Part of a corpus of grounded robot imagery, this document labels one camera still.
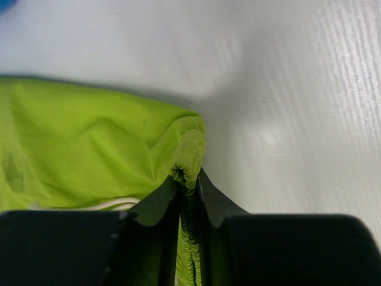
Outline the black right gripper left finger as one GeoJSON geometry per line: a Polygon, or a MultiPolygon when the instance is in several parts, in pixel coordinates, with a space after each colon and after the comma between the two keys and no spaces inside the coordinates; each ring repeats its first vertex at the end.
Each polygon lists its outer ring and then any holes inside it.
{"type": "Polygon", "coordinates": [[[127,211],[1,213],[2,285],[173,285],[179,196],[167,178],[127,211]]]}

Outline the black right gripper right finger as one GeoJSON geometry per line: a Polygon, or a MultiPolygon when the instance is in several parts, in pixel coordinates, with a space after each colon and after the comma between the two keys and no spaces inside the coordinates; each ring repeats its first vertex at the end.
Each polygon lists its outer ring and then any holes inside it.
{"type": "Polygon", "coordinates": [[[379,285],[380,251],[347,214],[250,214],[204,171],[197,190],[204,285],[379,285]]]}

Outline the lime green shorts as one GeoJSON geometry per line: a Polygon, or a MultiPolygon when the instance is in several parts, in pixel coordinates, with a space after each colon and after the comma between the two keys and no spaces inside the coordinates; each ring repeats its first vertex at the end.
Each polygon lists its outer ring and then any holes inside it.
{"type": "Polygon", "coordinates": [[[201,115],[123,92],[1,79],[1,213],[127,211],[177,183],[174,285],[201,285],[190,217],[205,153],[201,115]]]}

